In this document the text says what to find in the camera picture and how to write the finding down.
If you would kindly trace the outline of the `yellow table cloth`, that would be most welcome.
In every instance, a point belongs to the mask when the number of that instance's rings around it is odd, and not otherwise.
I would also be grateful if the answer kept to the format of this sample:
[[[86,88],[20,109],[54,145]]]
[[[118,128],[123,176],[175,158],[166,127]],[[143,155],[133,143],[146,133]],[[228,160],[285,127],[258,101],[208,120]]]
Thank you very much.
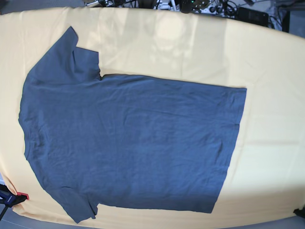
[[[0,172],[22,216],[73,225],[39,185],[18,122],[25,78],[68,27],[102,74],[245,87],[227,178],[211,214],[98,206],[100,229],[216,229],[291,217],[305,204],[305,41],[240,21],[134,8],[52,8],[0,18]]]

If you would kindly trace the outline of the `black clamp right corner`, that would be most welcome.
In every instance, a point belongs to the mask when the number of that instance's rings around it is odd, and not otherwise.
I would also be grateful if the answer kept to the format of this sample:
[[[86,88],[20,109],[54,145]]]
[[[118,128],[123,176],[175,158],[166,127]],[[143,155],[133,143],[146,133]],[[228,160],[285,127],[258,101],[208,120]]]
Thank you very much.
[[[305,219],[305,207],[303,207],[302,209],[295,209],[295,210],[293,211],[293,213],[294,213],[296,216]]]

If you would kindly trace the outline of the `blue red table clamp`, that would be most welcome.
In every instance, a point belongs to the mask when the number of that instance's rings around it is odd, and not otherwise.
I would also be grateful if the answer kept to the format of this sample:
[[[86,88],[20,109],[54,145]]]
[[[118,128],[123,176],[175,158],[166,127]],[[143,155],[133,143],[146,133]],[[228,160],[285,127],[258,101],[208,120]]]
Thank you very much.
[[[9,191],[6,185],[0,185],[0,203],[4,205],[2,212],[0,213],[0,219],[3,218],[8,208],[12,208],[13,206],[28,200],[28,194],[17,193],[14,195]]]

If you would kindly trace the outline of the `blue-grey T-shirt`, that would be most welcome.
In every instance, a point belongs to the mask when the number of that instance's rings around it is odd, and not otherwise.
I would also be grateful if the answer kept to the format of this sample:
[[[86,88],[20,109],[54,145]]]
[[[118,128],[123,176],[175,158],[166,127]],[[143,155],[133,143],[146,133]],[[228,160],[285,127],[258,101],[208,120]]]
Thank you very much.
[[[245,88],[100,75],[73,28],[29,71],[25,152],[41,187],[79,223],[99,204],[211,213],[224,184]]]

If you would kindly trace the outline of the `black power adapter box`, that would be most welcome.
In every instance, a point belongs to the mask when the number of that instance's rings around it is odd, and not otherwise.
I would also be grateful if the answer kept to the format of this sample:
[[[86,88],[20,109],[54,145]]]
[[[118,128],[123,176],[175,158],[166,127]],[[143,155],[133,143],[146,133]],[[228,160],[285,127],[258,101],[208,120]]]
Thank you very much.
[[[240,7],[237,10],[236,19],[255,25],[267,27],[269,23],[269,14],[257,10]]]

